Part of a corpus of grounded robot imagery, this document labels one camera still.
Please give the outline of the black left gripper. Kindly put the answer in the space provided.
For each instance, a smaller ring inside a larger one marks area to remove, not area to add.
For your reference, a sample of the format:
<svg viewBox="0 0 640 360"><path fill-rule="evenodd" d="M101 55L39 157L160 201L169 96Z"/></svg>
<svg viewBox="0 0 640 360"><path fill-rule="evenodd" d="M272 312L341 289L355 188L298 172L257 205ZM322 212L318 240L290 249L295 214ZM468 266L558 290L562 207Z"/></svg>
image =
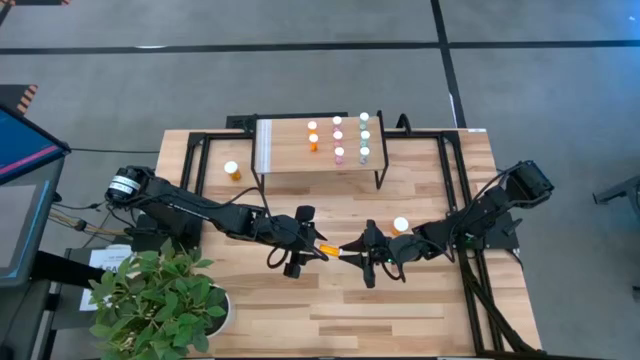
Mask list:
<svg viewBox="0 0 640 360"><path fill-rule="evenodd" d="M256 241L272 247L266 260L269 269L285 265L283 275L297 279L308 261L329 260L329 257L315 246L317 239L328 239L315 229L314 215L313 206L302 205L296 209L294 217L278 215L261 218L257 222Z"/></svg>

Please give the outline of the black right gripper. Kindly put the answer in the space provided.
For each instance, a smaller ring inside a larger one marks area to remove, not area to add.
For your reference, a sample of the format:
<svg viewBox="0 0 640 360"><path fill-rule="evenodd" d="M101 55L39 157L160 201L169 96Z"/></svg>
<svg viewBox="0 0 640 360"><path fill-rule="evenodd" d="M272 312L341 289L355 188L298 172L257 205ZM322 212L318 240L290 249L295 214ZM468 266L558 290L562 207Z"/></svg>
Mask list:
<svg viewBox="0 0 640 360"><path fill-rule="evenodd" d="M404 264L418 259L418 242L413 235L386 237L373 220L368 220L363 234L353 242L340 246L342 251L358 252L356 255L341 255L343 262L363 269L367 288L374 288L376 275L374 266L380 264L392 280L406 281Z"/></svg>

